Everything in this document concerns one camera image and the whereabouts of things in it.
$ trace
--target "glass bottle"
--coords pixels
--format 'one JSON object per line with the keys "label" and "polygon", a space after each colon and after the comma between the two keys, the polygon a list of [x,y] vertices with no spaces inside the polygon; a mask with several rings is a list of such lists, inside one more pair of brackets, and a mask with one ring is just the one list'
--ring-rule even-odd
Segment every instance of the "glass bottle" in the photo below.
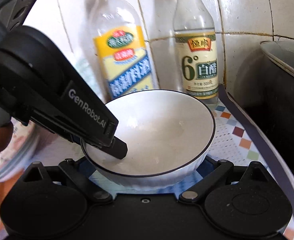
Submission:
{"label": "glass bottle", "polygon": [[153,89],[151,65],[135,9],[125,0],[96,0],[89,21],[111,99]]}
{"label": "glass bottle", "polygon": [[175,47],[185,92],[212,111],[218,103],[214,20],[201,0],[177,0]]}

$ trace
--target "red logo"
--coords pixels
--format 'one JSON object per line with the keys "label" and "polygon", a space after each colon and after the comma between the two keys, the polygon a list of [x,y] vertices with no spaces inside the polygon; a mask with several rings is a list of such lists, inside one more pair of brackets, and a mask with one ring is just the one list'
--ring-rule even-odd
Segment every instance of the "red logo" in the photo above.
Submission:
{"label": "red logo", "polygon": [[121,61],[129,59],[135,55],[134,49],[122,49],[114,54],[114,60]]}
{"label": "red logo", "polygon": [[126,33],[123,30],[115,31],[112,33],[112,36],[118,38],[120,36],[124,36]]}

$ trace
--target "green square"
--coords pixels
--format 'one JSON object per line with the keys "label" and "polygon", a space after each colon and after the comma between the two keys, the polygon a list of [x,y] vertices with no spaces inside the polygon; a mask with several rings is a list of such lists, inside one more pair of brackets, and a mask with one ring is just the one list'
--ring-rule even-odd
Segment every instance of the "green square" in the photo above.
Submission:
{"label": "green square", "polygon": [[258,161],[259,153],[249,150],[247,154],[247,158],[253,161]]}

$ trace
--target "tiled wall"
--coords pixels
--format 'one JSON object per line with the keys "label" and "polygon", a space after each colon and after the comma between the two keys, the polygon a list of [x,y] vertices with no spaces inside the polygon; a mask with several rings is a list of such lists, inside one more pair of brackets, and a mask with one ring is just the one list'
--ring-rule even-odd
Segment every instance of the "tiled wall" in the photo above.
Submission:
{"label": "tiled wall", "polygon": [[[156,80],[163,89],[180,90],[175,62],[173,16],[176,0],[127,0],[138,12]],[[259,101],[255,92],[262,53],[259,42],[294,42],[294,0],[202,0],[212,15],[218,41],[219,81],[242,106]],[[84,76],[102,86],[97,56],[87,32],[94,0],[38,0],[25,24],[47,34]],[[86,67],[86,60],[92,68]]]}

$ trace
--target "green oval logo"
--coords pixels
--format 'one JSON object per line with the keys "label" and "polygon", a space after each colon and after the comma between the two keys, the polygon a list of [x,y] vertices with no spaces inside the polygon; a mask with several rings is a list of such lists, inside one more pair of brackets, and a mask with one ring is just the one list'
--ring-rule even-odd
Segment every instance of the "green oval logo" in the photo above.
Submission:
{"label": "green oval logo", "polygon": [[133,35],[131,33],[124,33],[124,35],[115,37],[115,36],[111,36],[108,40],[107,40],[107,45],[110,48],[121,48],[124,46],[127,46],[128,44],[130,44],[133,40]]}

